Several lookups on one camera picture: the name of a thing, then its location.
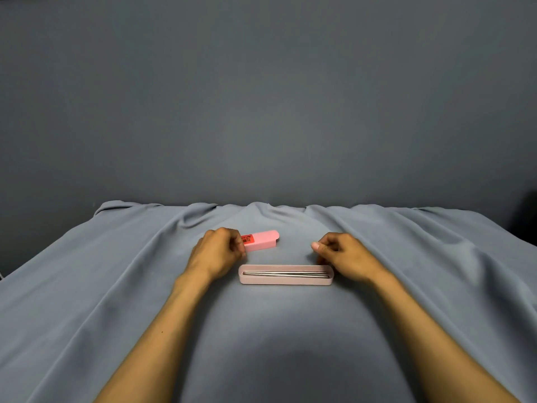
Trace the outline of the person's left hand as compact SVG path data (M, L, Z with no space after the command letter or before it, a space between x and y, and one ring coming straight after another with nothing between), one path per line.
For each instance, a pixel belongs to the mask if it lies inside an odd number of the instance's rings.
M182 275L211 284L227 274L241 260L235 259L229 252L223 237L219 234L219 228L207 230L193 247Z

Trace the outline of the grey-blue tablecloth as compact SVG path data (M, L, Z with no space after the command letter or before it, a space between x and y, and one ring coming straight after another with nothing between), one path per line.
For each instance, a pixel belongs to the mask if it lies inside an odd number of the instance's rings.
M110 201L0 282L0 403L92 403L208 229L277 230L251 264L313 264L328 231L358 238L474 359L537 403L537 246L443 208L185 207ZM425 401L367 286L243 285L237 268L196 312L181 403Z

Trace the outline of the person's right forearm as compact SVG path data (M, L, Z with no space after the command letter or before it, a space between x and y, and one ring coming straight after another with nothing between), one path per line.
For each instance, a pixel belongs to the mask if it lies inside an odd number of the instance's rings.
M383 266L368 278L404 339L429 403L520 403L458 345Z

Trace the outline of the metal chopstick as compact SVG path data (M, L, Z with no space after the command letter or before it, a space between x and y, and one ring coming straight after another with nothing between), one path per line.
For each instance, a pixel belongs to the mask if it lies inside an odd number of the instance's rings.
M319 278L329 279L330 275L327 274L313 274L313 273L276 273L276 272L244 272L244 276L258 276L258 277L288 277L288 278Z
M320 271L244 271L243 275L245 276L282 276L282 277L293 277L293 276L304 276L304 277L324 277L329 278L330 274L328 272Z

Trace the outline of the pink case lid red label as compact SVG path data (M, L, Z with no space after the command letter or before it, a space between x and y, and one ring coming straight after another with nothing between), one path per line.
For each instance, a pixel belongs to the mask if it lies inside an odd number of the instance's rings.
M274 248L277 246L279 237L279 232L276 230L262 231L241 236L246 252Z

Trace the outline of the person's right hand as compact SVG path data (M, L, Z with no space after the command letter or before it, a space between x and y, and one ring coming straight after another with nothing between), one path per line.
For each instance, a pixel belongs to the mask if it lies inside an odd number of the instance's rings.
M348 233L329 232L316 242L336 242L336 253L316 253L318 263L332 265L348 279L377 283L390 275L390 272L355 237Z

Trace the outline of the person's left forearm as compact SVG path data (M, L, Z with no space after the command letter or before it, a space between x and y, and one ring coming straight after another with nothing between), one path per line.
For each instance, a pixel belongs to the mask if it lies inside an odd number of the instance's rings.
M213 277L187 271L93 403L171 403L180 361L200 300Z

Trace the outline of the pink chopstick case tray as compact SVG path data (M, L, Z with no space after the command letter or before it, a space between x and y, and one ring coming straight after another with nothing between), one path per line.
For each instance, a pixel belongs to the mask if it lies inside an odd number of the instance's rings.
M324 271L331 276L329 279L319 278L288 278L244 276L244 271ZM277 264L244 264L238 269L239 281L245 285L331 285L334 271L329 265L277 265Z

